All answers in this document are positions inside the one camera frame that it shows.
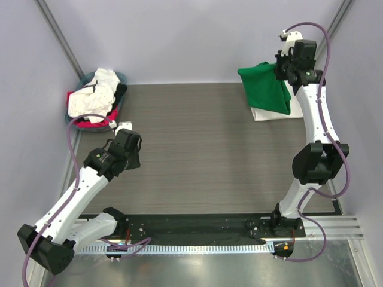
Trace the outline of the green t shirt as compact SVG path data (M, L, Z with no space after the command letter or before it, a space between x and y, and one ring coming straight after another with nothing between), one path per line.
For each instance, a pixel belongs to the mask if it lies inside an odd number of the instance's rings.
M253 67L239 68L237 73L251 108L290 115L291 95L284 80L276 78L275 68L276 63L262 62Z

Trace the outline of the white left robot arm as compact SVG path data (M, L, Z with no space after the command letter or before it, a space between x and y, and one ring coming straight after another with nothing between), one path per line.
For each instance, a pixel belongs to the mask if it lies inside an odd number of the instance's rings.
M97 217L77 227L75 221L91 200L121 172L140 167L141 135L132 123L121 123L108 148L89 152L79 177L59 201L34 225L24 224L17 232L25 253L57 275L69 266L76 252L105 237L122 238L127 217L115 208L105 208Z

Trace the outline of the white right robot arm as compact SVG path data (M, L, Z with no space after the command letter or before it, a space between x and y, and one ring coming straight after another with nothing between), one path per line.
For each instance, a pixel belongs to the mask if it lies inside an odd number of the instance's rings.
M276 55L276 78L286 80L301 107L306 146L294 157L294 181L266 224L275 237L305 235L303 210L320 188L344 167L349 146L337 136L326 101L324 72L315 68L315 41L286 42Z

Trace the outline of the folded white t shirt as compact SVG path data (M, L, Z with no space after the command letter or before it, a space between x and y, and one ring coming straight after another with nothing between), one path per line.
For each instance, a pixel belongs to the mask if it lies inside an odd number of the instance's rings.
M285 81L285 86L290 93L291 101L290 101L290 114L285 115L277 112L272 111L266 111L262 109L257 109L251 107L251 113L253 115L254 121L269 121L269 120L284 120L284 119L297 119L302 118L302 110L300 107L300 104L296 98L296 96L293 94L293 88L287 81Z

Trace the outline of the crumpled white t shirt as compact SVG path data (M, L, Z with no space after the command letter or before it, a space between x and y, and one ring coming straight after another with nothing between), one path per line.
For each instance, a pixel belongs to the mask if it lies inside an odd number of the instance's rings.
M114 93L120 79L111 69L98 68L90 82L83 88L70 94L68 115L71 118L83 116L91 124L101 123L104 119L85 114L97 114L106 117L113 109Z

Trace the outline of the black t shirt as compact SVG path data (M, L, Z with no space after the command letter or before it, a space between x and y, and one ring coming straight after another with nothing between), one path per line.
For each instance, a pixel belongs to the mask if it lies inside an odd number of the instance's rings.
M127 85L125 85L125 84L118 84L117 85L116 91L114 93L114 98L115 98L114 104L115 105L118 105L121 102L121 100L122 100L122 98L126 92L127 92Z

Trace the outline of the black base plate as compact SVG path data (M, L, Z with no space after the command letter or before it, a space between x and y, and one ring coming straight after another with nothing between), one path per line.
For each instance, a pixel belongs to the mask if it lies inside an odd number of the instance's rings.
M300 218L274 213L126 215L126 222L107 239L137 243L150 237L161 246L260 245L267 239L306 236Z

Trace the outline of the right aluminium corner post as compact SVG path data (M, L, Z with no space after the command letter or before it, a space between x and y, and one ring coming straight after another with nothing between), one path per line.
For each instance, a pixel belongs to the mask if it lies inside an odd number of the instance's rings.
M332 40L335 37L341 24L343 23L343 21L345 20L345 18L347 17L347 15L349 14L349 12L352 9L352 6L355 3L356 3L356 0L343 0L343 1L341 1L340 6L337 8L334 16L331 19L330 24L327 27L327 34L328 34L330 40ZM322 40L320 41L320 43L317 47L317 53L316 53L315 59L320 60L322 58L322 56L324 55L324 53L326 52L326 50L327 50L327 48L326 48L326 37L323 36Z

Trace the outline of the aluminium corner post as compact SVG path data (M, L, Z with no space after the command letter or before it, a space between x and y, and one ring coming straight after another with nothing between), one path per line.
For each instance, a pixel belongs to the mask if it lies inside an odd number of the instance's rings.
M347 17L347 15L349 14L349 12L352 9L352 6L355 3L356 3L356 0L343 0L343 1L341 1L340 6L337 8L334 16L331 19L330 24L327 27L327 34L328 34L330 40L332 40L335 37L341 24L343 23L343 21L345 20L345 18ZM320 43L317 47L317 53L316 53L315 59L320 60L322 58L322 56L324 55L324 53L326 52L326 50L327 50L327 48L326 48L326 37L323 36L322 40L320 41Z
M38 7L42 17L48 24L48 27L50 28L53 36L56 38L57 42L59 43L64 55L68 59L68 62L71 65L72 69L74 70L75 74L77 75L77 77L79 77L79 79L81 79L84 76L84 72L73 50L71 49L68 41L66 40L66 37L63 34L57 20L55 19L53 13L51 12L51 9L48 6L47 2L45 0L34 0L34 3Z

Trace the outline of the left aluminium corner post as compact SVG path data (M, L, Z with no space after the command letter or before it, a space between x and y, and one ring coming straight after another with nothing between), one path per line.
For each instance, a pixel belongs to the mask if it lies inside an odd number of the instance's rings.
M63 34L57 20L55 19L53 13L51 12L51 9L48 6L47 2L45 0L34 0L34 3L38 7L42 17L48 24L48 27L50 28L53 36L56 38L57 42L59 43L64 55L68 59L68 62L71 65L72 69L74 70L75 74L77 75L77 77L79 77L79 79L81 79L84 76L84 72L73 50L71 49L68 41L66 40L66 37Z

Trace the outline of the aluminium frame rail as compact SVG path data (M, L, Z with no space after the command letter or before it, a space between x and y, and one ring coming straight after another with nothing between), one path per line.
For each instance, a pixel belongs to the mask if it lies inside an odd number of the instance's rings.
M325 231L327 240L361 240L363 232L355 216L313 216L310 217ZM312 221L303 220L306 238L308 240L322 240L323 234Z

